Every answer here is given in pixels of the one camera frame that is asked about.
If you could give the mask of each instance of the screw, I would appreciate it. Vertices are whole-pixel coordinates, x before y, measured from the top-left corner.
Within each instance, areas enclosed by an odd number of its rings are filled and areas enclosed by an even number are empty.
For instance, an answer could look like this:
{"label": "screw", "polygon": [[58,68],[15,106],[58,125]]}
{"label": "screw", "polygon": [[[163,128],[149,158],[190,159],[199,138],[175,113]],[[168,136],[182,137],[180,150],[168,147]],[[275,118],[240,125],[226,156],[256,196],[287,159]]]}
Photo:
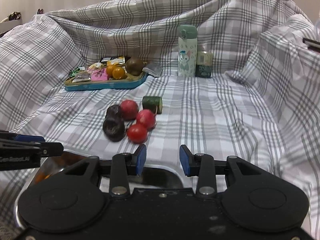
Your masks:
{"label": "screw", "polygon": [[206,187],[201,187],[200,189],[199,189],[199,192],[202,194],[202,195],[210,195],[210,194],[212,194],[212,193],[214,193],[214,189],[213,189],[213,187],[208,187],[208,186],[206,186]]}
{"label": "screw", "polygon": [[123,186],[113,187],[111,192],[115,195],[123,195],[127,192],[127,189]]}

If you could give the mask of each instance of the yellow cherry tomato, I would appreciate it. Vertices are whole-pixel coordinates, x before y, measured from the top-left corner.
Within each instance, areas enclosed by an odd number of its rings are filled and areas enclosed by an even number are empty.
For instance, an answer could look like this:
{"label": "yellow cherry tomato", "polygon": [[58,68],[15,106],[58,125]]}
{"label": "yellow cherry tomato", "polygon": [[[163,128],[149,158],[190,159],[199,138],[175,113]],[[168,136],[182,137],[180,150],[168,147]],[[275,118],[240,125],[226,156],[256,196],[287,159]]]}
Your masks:
{"label": "yellow cherry tomato", "polygon": [[109,65],[109,66],[107,66],[106,72],[107,72],[107,74],[108,74],[109,77],[112,78],[112,72],[113,72],[113,70],[114,70],[115,68],[116,68],[115,65]]}
{"label": "yellow cherry tomato", "polygon": [[125,79],[125,70],[122,67],[115,67],[112,71],[114,79]]}

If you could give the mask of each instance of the candy wrapper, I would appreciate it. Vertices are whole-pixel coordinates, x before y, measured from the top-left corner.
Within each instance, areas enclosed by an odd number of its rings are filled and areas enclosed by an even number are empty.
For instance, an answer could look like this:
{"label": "candy wrapper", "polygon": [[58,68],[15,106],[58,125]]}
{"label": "candy wrapper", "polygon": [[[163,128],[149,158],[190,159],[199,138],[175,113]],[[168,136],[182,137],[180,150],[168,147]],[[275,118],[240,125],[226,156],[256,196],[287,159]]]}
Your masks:
{"label": "candy wrapper", "polygon": [[77,73],[76,78],[72,82],[76,83],[76,82],[90,81],[91,80],[90,76],[91,75],[87,71],[83,71],[83,72]]}

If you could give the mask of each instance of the bottle cap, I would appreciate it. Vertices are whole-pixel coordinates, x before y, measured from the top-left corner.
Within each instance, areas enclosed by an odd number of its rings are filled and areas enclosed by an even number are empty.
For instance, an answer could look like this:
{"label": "bottle cap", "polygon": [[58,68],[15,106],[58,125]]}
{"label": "bottle cap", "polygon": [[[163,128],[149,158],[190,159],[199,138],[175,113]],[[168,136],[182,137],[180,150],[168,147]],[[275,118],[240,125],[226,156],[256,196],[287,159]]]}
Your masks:
{"label": "bottle cap", "polygon": [[189,24],[179,25],[178,36],[182,39],[196,39],[198,36],[197,27]]}

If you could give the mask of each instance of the pink package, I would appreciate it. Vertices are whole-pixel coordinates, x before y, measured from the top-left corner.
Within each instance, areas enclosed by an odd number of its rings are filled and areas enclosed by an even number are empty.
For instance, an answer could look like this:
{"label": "pink package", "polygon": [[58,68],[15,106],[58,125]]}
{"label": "pink package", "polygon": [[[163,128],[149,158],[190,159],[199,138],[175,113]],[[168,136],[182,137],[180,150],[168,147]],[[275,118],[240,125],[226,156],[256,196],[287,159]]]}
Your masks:
{"label": "pink package", "polygon": [[94,70],[91,73],[91,81],[105,81],[109,80],[109,76],[106,72],[106,69]]}

